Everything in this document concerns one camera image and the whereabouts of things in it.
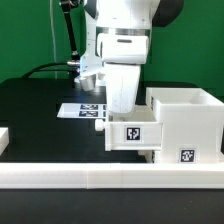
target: wire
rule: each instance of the wire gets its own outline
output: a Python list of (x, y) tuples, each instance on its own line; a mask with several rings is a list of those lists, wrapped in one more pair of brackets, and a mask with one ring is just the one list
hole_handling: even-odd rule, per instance
[[(57, 44), (56, 44), (56, 37), (55, 37), (55, 28), (54, 28), (54, 7), (53, 7), (53, 0), (50, 0), (50, 20), (51, 20), (51, 34), (52, 34), (52, 41), (53, 41), (53, 52), (54, 52), (54, 62), (57, 62)], [(55, 71), (55, 79), (58, 78), (58, 73)]]
[(54, 63), (49, 63), (49, 64), (40, 65), (40, 66), (38, 66), (38, 67), (32, 69), (31, 71), (25, 73), (21, 78), (23, 78), (23, 79), (27, 79), (27, 78), (29, 78), (34, 72), (44, 71), (44, 70), (41, 70), (41, 69), (43, 69), (43, 68), (54, 67), (54, 66), (59, 66), (59, 65), (67, 65), (67, 62), (54, 62)]

